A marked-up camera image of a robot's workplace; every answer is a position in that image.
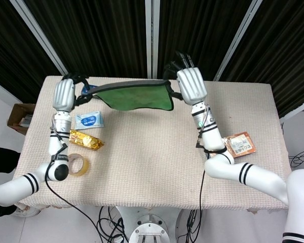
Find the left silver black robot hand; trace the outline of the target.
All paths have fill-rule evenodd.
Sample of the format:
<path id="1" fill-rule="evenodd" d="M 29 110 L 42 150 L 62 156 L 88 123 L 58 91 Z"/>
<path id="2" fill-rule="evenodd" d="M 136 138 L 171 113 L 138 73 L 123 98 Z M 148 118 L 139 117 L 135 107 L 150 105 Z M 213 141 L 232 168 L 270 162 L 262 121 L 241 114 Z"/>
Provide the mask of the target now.
<path id="1" fill-rule="evenodd" d="M 83 83 L 87 90 L 90 89 L 88 84 L 89 77 L 78 72 L 68 73 L 63 76 L 62 80 L 56 84 L 53 98 L 53 107 L 57 111 L 71 112 L 76 106 L 88 103 L 92 99 L 91 94 L 80 95 L 76 97 L 76 84 Z"/>

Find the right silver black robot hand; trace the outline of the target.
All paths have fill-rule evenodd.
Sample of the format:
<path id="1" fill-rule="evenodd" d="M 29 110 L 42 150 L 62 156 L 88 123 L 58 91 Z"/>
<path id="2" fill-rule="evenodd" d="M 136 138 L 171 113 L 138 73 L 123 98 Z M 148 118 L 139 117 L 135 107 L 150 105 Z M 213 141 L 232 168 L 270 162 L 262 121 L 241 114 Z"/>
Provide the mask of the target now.
<path id="1" fill-rule="evenodd" d="M 177 80 L 180 92 L 171 91 L 171 97 L 188 105 L 203 102 L 207 91 L 199 68 L 194 65 L 189 54 L 181 51 L 175 51 L 175 54 L 177 59 L 165 65 L 162 76 L 164 80 Z"/>

